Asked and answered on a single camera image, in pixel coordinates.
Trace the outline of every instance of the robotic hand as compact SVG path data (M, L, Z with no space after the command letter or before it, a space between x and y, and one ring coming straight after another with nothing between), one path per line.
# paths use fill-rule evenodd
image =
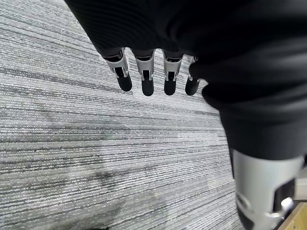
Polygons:
M247 230L271 230L291 209L307 152L307 2L303 0L66 0L124 91L124 48L135 55L146 96L154 49L164 54L167 95L183 54L193 56L186 93L220 112L236 204Z

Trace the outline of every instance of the striped carpet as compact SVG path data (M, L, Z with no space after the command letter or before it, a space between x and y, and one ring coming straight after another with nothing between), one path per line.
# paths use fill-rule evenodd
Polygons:
M217 111L123 92L61 0L0 2L0 229L240 230Z

